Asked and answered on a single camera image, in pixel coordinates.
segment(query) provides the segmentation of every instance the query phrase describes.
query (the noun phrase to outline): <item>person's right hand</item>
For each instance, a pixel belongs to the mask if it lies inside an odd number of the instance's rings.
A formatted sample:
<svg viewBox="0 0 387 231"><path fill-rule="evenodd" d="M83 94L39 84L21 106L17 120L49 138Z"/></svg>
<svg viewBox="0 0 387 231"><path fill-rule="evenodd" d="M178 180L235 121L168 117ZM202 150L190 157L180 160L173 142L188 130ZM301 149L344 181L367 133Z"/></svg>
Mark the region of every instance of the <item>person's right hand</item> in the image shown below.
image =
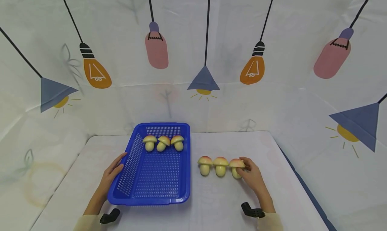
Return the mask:
<svg viewBox="0 0 387 231"><path fill-rule="evenodd" d="M249 185L255 193L259 192L260 189L265 188L265 183L258 166L247 157L239 157L239 159L244 161L246 165L245 169L248 170L248 172L245 172L241 168L237 168L236 172L242 176L247 185Z"/></svg>

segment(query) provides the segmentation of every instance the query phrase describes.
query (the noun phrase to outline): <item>beige sleeve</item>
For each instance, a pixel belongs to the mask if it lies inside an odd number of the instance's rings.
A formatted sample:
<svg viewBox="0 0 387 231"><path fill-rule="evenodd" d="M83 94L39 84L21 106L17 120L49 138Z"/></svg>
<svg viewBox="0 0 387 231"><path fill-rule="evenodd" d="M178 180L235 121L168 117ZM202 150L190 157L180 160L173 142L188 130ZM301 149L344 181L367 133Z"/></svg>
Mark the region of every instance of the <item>beige sleeve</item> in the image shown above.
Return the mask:
<svg viewBox="0 0 387 231"><path fill-rule="evenodd" d="M264 218L258 219L259 231L283 231L280 216L277 213L265 213Z"/></svg>
<svg viewBox="0 0 387 231"><path fill-rule="evenodd" d="M78 219L74 231L100 231L101 224L99 220L102 215L84 215Z"/></svg>

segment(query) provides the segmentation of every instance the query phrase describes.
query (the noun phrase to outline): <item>white table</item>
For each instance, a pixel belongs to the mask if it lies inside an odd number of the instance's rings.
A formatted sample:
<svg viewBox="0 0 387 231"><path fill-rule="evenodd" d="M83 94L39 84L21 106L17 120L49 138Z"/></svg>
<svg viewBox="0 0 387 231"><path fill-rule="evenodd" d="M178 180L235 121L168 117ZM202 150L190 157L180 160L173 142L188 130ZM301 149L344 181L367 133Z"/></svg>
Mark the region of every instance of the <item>white table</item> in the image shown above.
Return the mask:
<svg viewBox="0 0 387 231"><path fill-rule="evenodd" d="M102 172L125 151L130 136L92 137L33 226L33 231L69 231L82 215ZM119 219L105 225L115 231L255 230L255 218L243 214L241 204L259 207L254 193L231 171L224 178L214 169L202 177L196 162L202 155L227 160L250 157L261 169L285 230L327 231L323 220L269 132L191 134L191 196L169 206L118 206ZM116 206L105 203L109 213Z"/></svg>

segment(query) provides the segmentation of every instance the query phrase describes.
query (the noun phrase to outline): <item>mushroom cap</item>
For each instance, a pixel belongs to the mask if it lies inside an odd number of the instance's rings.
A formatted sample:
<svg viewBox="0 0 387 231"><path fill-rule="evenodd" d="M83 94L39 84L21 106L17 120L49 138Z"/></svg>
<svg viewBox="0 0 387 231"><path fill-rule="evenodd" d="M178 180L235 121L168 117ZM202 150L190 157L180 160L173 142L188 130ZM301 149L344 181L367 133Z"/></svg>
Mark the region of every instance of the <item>mushroom cap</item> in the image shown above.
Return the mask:
<svg viewBox="0 0 387 231"><path fill-rule="evenodd" d="M168 137L166 137L166 136L160 136L159 141L161 143L163 143L164 145L167 145L167 146L171 145L170 139Z"/></svg>
<svg viewBox="0 0 387 231"><path fill-rule="evenodd" d="M172 139L171 139L171 144L175 144L177 142L182 142L184 140L183 136L181 135L175 135Z"/></svg>
<svg viewBox="0 0 387 231"><path fill-rule="evenodd" d="M201 165L212 165L212 160L211 160L210 157L204 155L204 156L199 158L198 164L201 164Z"/></svg>
<svg viewBox="0 0 387 231"><path fill-rule="evenodd" d="M142 140L143 143L146 143L146 142L157 142L157 139L156 137L154 137L153 135L148 135L148 136L145 136L145 138Z"/></svg>
<svg viewBox="0 0 387 231"><path fill-rule="evenodd" d="M214 160L214 165L215 166L224 166L224 167L226 167L226 166L228 166L228 161L224 157L217 157Z"/></svg>
<svg viewBox="0 0 387 231"><path fill-rule="evenodd" d="M235 167L235 168L245 168L245 163L240 159L232 159L230 160L229 167Z"/></svg>

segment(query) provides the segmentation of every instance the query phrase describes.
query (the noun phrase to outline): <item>black clamp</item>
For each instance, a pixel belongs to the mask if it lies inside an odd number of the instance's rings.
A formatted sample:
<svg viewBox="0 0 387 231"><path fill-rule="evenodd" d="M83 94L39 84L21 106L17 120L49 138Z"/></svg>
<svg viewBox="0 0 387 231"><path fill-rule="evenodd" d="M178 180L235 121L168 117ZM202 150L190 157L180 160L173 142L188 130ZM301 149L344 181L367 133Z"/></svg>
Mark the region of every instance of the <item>black clamp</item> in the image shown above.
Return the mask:
<svg viewBox="0 0 387 231"><path fill-rule="evenodd" d="M120 211L117 208L115 208L112 210L112 212L110 212L110 214L105 213L104 215L102 215L102 218L99 220L99 222L101 224L112 223L117 220L119 215L120 215Z"/></svg>
<svg viewBox="0 0 387 231"><path fill-rule="evenodd" d="M262 211L262 209L260 208L252 209L248 202L242 203L241 207L246 216L253 217L253 218L265 217L265 213L264 211Z"/></svg>

